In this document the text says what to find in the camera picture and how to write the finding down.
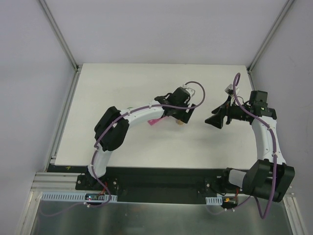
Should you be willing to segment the clear bottle with yellow pills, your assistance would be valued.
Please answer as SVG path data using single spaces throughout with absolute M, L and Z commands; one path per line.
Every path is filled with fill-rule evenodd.
M 184 125 L 184 122 L 182 122 L 181 120 L 176 120 L 176 123 L 177 123 L 178 125 Z

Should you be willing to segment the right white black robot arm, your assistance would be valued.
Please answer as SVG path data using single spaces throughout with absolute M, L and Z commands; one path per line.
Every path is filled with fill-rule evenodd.
M 295 170 L 282 156 L 276 133 L 277 115 L 274 108 L 268 107 L 268 94 L 252 91 L 249 100 L 238 105 L 233 90 L 226 89 L 226 93 L 227 100 L 212 111 L 205 123 L 221 129 L 234 119 L 247 121 L 254 132 L 257 161 L 247 172 L 233 168 L 224 170 L 221 190 L 231 193 L 239 187 L 246 195 L 262 199 L 272 196 L 274 202 L 280 202 L 294 179 Z

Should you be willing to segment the pink weekly pill organizer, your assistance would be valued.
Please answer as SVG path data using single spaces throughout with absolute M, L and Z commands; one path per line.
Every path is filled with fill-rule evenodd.
M 150 126 L 153 126 L 153 125 L 155 125 L 156 123 L 160 122 L 160 121 L 163 120 L 163 119 L 165 119 L 165 117 L 161 117 L 161 118 L 157 118 L 157 119 L 152 119 L 152 120 L 149 120 L 149 121 L 148 121 L 148 124 L 149 124 Z

